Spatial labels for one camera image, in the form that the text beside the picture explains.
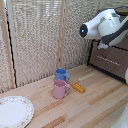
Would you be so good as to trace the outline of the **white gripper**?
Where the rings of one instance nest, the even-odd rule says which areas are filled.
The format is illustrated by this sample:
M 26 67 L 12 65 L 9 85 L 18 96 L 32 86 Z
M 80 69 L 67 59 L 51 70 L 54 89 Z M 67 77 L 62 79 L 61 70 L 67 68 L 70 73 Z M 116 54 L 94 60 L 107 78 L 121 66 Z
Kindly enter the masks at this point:
M 108 48 L 108 45 L 106 44 L 103 44 L 101 41 L 99 43 L 99 45 L 97 46 L 98 49 L 107 49 Z

